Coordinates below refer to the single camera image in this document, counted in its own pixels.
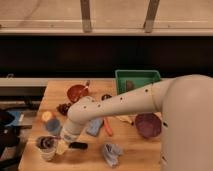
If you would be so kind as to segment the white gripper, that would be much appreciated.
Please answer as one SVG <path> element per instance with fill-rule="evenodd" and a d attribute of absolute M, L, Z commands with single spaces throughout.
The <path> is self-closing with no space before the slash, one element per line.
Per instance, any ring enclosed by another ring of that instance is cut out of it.
<path fill-rule="evenodd" d="M 57 142 L 56 153 L 58 155 L 63 155 L 68 149 L 67 143 L 75 142 L 77 138 L 79 137 L 79 135 L 71 133 L 67 131 L 65 128 L 62 128 L 60 132 L 60 136 L 63 140 L 59 140 Z"/>

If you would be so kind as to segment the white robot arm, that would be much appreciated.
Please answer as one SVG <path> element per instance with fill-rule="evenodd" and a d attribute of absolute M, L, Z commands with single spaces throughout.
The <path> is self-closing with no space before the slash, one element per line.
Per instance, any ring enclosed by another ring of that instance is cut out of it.
<path fill-rule="evenodd" d="M 162 171 L 213 171 L 213 78 L 186 75 L 96 102 L 72 105 L 60 136 L 71 143 L 97 117 L 162 114 Z"/>

